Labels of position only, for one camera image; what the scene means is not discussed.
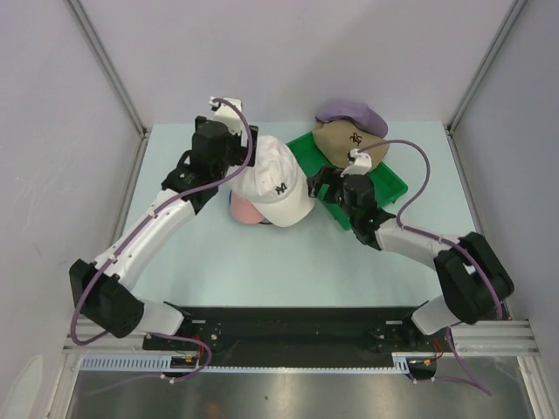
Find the tan cap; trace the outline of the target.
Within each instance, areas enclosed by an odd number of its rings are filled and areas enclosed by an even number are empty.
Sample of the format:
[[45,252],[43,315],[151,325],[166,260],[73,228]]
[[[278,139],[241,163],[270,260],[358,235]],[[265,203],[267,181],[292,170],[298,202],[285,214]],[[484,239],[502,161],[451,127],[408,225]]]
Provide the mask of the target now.
[[335,120],[329,123],[317,123],[313,130],[314,143],[328,161],[338,167],[346,168],[349,164],[349,151],[354,148],[369,148],[367,154],[372,159],[372,168],[383,160],[390,149],[384,139],[366,133],[348,120]]

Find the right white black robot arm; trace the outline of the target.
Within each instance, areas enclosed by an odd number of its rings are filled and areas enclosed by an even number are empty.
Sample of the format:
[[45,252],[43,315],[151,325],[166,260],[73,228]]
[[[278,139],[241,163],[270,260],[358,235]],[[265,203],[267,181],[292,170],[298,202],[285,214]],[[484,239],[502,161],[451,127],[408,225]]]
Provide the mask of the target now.
[[458,323],[473,325],[494,315],[503,317],[502,302],[514,292],[514,283],[487,239],[477,232],[445,237],[398,221],[378,206],[375,185],[366,175],[344,175],[323,166],[307,178],[308,192],[339,207],[355,238],[377,251],[399,254],[433,269],[442,294],[409,315],[404,343],[423,350],[435,333]]

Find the purple cap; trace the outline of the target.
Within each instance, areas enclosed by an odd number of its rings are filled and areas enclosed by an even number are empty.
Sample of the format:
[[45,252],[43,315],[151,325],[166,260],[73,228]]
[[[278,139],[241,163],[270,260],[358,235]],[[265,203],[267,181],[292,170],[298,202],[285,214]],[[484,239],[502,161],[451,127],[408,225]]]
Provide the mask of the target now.
[[386,120],[359,101],[331,100],[316,111],[314,118],[321,123],[349,120],[362,131],[380,138],[389,132]]

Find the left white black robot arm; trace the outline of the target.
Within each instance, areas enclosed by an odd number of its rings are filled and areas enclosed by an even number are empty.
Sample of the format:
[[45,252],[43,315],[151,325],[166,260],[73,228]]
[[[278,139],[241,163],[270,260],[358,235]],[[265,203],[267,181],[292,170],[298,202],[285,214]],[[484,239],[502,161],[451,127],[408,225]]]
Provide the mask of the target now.
[[220,185],[254,164],[258,133],[258,127],[242,118],[227,123],[196,118],[191,148],[162,181],[142,218],[94,261],[79,259],[71,266],[70,335],[75,344],[92,343],[77,334],[79,316],[99,326],[103,335],[161,335],[176,349],[191,343],[193,328],[181,308],[140,299],[133,290],[150,260],[200,213]]

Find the white NY cap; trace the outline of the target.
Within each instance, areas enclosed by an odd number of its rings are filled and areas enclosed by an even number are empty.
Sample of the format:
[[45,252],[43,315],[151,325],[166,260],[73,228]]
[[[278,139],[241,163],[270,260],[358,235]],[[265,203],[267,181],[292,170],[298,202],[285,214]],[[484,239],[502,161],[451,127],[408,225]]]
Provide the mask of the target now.
[[230,182],[231,215],[244,224],[293,226],[314,208],[307,177],[285,142],[261,135],[257,145],[255,165]]

